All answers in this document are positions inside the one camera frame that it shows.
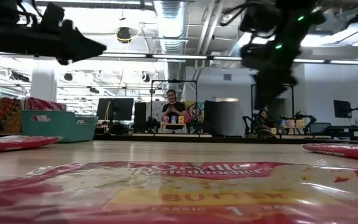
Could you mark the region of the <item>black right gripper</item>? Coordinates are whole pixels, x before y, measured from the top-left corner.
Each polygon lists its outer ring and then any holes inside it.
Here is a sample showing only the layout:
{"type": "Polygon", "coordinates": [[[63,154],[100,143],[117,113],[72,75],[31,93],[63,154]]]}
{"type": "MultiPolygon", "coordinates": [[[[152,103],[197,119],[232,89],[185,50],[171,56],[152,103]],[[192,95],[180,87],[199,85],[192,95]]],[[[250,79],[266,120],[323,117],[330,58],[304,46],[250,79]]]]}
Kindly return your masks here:
{"type": "Polygon", "coordinates": [[[286,44],[247,44],[242,47],[242,65],[258,70],[270,70],[270,76],[281,83],[269,83],[262,78],[255,79],[255,109],[262,109],[287,90],[297,84],[291,67],[297,57],[297,48],[286,44]]]}

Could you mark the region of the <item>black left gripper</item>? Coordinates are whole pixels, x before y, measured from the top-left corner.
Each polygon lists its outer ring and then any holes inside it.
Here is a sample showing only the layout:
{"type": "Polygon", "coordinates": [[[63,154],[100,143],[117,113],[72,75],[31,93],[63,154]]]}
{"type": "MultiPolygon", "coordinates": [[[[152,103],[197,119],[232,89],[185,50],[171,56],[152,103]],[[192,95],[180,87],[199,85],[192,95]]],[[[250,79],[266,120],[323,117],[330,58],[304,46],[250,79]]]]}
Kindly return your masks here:
{"type": "Polygon", "coordinates": [[[78,30],[75,31],[71,20],[42,20],[38,29],[40,44],[37,46],[40,49],[37,55],[54,57],[60,65],[97,57],[106,50],[104,44],[85,37],[78,30]],[[76,54],[70,46],[73,42],[80,49],[76,54]]]}

